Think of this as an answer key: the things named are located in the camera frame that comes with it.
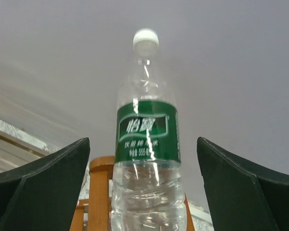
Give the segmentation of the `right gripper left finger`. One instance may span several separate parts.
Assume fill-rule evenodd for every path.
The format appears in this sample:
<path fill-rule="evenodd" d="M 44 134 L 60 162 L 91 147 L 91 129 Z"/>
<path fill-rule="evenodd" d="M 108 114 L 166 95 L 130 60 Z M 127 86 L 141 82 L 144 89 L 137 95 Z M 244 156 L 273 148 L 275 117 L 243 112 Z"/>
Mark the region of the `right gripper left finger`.
<path fill-rule="evenodd" d="M 0 231 L 68 231 L 90 155 L 89 138 L 0 173 Z"/>

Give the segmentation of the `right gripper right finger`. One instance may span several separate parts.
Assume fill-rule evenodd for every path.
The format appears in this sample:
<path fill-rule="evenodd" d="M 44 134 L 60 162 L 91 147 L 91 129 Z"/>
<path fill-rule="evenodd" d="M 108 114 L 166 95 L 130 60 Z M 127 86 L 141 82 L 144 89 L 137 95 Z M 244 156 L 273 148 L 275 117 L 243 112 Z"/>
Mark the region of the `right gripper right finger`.
<path fill-rule="evenodd" d="M 203 137 L 197 158 L 214 230 L 289 231 L 289 175 Z"/>

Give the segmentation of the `clear plastic water bottle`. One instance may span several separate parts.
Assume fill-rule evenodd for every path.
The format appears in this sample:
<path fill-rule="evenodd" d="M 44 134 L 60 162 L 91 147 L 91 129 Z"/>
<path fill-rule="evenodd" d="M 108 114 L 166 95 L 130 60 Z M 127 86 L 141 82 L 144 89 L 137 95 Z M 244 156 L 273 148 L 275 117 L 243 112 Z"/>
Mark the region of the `clear plastic water bottle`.
<path fill-rule="evenodd" d="M 118 90 L 110 224 L 114 231 L 184 231 L 178 111 L 149 28 L 133 37 L 133 59 Z"/>

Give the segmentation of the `silver metal tray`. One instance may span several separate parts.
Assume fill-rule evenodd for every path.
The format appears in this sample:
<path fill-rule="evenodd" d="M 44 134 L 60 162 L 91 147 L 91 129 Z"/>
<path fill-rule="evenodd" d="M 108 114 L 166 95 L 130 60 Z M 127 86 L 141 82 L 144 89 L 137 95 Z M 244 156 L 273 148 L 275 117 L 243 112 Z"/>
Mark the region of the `silver metal tray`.
<path fill-rule="evenodd" d="M 60 147 L 0 119 L 0 173 L 45 157 L 59 149 Z"/>

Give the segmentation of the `orange wooden rack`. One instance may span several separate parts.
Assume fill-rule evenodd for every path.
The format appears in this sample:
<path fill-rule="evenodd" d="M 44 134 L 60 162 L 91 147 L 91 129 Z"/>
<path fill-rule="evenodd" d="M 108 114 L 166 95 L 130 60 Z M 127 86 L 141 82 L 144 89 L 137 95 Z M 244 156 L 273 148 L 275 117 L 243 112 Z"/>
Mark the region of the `orange wooden rack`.
<path fill-rule="evenodd" d="M 80 200 L 71 229 L 90 231 L 192 231 L 180 162 L 156 158 L 90 162 L 89 197 Z"/>

